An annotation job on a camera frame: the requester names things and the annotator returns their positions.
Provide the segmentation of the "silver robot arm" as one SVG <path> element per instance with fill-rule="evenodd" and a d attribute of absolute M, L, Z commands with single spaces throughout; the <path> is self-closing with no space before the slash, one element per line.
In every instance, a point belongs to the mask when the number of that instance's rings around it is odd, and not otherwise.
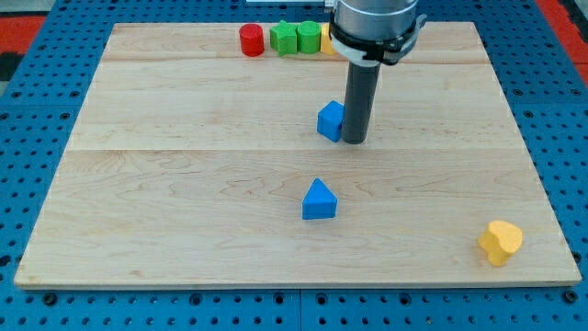
<path fill-rule="evenodd" d="M 329 37 L 332 47 L 362 67 L 394 65 L 412 51 L 427 15 L 418 0 L 334 0 Z"/>

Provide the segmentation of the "yellow block behind arm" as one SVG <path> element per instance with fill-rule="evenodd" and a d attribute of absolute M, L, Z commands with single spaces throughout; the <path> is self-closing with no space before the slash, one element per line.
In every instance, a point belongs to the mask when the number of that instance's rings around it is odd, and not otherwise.
<path fill-rule="evenodd" d="M 330 24 L 321 24 L 321 45 L 320 52 L 327 55 L 336 55 L 337 50 L 332 45 L 332 39 L 330 36 Z"/>

